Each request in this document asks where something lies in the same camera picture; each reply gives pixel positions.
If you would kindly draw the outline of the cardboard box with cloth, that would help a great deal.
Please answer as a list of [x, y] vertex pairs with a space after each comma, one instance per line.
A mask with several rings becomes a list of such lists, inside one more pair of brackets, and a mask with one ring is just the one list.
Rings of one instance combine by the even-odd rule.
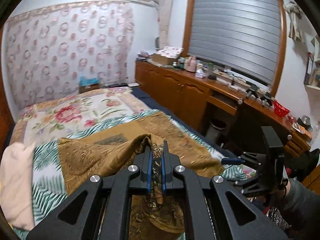
[[182, 52], [183, 48], [165, 46], [163, 49], [155, 52], [151, 60], [161, 66], [172, 65], [173, 62], [177, 61]]

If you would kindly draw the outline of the navy blue mattress sheet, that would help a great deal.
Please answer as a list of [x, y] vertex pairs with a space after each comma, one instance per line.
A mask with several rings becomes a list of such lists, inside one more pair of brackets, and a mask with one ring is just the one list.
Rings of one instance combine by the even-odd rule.
[[234, 155], [229, 150], [225, 150], [225, 149], [221, 148], [215, 142], [211, 142], [209, 139], [202, 136], [198, 131], [196, 131], [192, 127], [188, 126], [185, 122], [183, 122], [181, 119], [179, 119], [170, 110], [161, 106], [159, 103], [157, 103], [155, 100], [153, 100], [149, 96], [149, 94], [142, 91], [139, 87], [132, 87], [132, 94], [136, 98], [138, 98], [139, 100], [143, 101], [151, 109], [157, 109], [157, 110], [163, 111], [166, 115], [173, 118], [176, 122], [178, 122], [180, 125], [182, 125], [184, 128], [186, 128], [189, 132], [193, 133], [195, 136], [199, 137], [203, 142], [205, 142], [209, 146], [212, 146], [214, 149], [216, 149], [218, 152], [220, 152], [224, 156], [224, 158], [237, 158], [237, 156]]

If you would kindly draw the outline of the pink kettle jug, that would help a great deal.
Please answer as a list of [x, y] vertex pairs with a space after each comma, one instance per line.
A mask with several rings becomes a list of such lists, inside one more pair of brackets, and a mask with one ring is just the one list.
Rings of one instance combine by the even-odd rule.
[[184, 69], [188, 72], [195, 73], [197, 68], [196, 56], [190, 56], [184, 61]]

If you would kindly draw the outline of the cream pillow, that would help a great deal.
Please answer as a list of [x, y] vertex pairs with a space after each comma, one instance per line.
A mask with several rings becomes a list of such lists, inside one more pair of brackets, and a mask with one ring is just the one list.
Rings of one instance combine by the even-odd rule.
[[35, 145], [15, 142], [1, 160], [1, 208], [7, 222], [19, 229], [34, 228], [32, 207], [33, 158]]

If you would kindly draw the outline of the purple tissue pack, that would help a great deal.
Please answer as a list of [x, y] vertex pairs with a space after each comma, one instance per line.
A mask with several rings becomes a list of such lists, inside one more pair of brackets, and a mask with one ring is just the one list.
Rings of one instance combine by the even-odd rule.
[[199, 79], [203, 79], [203, 78], [206, 77], [206, 74], [205, 74], [205, 72], [203, 71], [203, 69], [200, 69], [200, 68], [199, 68], [199, 69], [196, 70], [195, 77], [196, 77], [196, 78], [199, 78]]

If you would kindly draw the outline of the long wooden sideboard cabinet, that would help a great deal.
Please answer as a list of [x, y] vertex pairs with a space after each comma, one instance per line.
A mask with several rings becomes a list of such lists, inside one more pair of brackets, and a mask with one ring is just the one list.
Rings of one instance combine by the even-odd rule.
[[261, 126], [272, 126], [292, 156], [310, 150], [307, 141], [294, 130], [287, 118], [279, 117], [255, 98], [245, 98], [218, 81], [197, 79], [193, 73], [154, 66], [137, 61], [135, 80], [161, 106], [170, 110], [198, 132], [204, 132], [209, 106], [232, 117], [248, 116]]

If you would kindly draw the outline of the floral bed blanket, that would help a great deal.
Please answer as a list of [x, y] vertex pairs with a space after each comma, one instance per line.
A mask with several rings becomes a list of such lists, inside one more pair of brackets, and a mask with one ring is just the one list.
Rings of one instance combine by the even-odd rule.
[[36, 146], [66, 137], [109, 118], [129, 116], [149, 107], [133, 95], [130, 87], [95, 89], [25, 107], [13, 129], [9, 144]]

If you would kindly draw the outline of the circle pattern sheer curtain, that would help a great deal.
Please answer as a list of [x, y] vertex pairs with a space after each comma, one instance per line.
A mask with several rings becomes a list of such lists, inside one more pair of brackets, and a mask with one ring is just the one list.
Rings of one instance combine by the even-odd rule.
[[127, 1], [58, 4], [5, 23], [5, 65], [18, 109], [79, 91], [82, 77], [128, 80], [135, 24]]

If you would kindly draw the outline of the red basket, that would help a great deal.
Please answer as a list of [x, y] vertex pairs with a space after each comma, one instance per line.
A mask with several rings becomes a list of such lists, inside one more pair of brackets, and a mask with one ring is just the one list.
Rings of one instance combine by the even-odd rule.
[[273, 100], [273, 109], [274, 113], [276, 113], [279, 117], [285, 117], [287, 114], [290, 113], [290, 110], [282, 106], [278, 101]]

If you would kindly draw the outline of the beige tied side curtain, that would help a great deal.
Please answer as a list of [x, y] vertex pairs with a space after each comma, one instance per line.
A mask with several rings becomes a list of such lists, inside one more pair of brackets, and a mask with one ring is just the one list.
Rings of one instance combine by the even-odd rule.
[[159, 48], [168, 45], [172, 0], [159, 0]]

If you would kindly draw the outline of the grey window roller blind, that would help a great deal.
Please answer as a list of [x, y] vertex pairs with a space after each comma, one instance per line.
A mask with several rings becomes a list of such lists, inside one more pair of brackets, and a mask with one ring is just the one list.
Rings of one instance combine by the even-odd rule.
[[191, 55], [271, 84], [279, 37], [278, 0], [194, 0]]

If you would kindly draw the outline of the blue tissue box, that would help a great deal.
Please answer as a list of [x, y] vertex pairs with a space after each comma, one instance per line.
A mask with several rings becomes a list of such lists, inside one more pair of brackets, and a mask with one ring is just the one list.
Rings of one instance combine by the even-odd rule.
[[100, 82], [97, 77], [95, 78], [86, 78], [84, 76], [80, 77], [79, 81], [79, 93], [89, 92], [91, 90], [99, 89]]

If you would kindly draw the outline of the palm leaf print sheet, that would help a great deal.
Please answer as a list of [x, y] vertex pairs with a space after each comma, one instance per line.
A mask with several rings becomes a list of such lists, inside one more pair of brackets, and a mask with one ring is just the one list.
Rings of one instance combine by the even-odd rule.
[[[83, 129], [78, 132], [67, 134], [68, 139], [82, 139], [95, 133], [109, 130], [117, 125], [125, 124], [130, 121], [136, 121], [139, 118], [146, 118], [151, 114], [160, 114], [158, 109], [150, 109], [128, 116], [119, 116], [109, 118], [89, 128]], [[222, 150], [216, 150], [210, 146], [204, 139], [200, 139], [200, 135], [196, 132], [191, 132], [191, 128], [187, 129], [187, 125], [179, 124], [178, 121], [173, 120], [169, 115], [164, 116], [171, 122], [171, 126], [178, 128], [183, 134], [189, 136], [194, 141], [204, 146], [212, 157], [221, 160]], [[32, 180], [32, 208], [37, 225], [53, 208], [57, 207], [67, 197], [65, 189], [65, 182], [62, 176], [61, 165], [58, 157], [58, 139], [51, 139], [47, 143], [41, 143], [34, 149], [34, 162], [33, 162], [33, 180]], [[255, 170], [244, 165], [240, 166], [225, 166], [226, 170], [222, 172], [223, 178], [231, 180], [246, 180], [255, 175]], [[13, 226], [13, 231], [21, 238], [26, 239], [29, 230], [23, 230]]]

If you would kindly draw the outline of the golden brown patterned garment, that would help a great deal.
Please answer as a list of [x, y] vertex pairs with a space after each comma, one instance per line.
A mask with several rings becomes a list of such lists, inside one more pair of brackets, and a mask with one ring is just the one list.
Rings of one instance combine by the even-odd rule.
[[163, 112], [121, 124], [82, 139], [61, 138], [58, 153], [65, 187], [74, 192], [90, 176], [111, 176], [133, 164], [135, 156], [152, 150], [151, 193], [133, 196], [130, 239], [178, 239], [184, 233], [183, 212], [178, 200], [162, 193], [163, 142], [185, 167], [211, 178], [224, 171], [220, 161]]

